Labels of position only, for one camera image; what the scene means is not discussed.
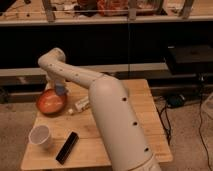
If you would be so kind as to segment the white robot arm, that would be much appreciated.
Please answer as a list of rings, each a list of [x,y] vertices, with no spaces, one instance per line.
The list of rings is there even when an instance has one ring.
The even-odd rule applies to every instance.
[[[88,89],[91,111],[114,171],[162,171],[140,126],[124,84],[117,78],[65,63],[60,48],[38,59],[54,88],[63,79]]]

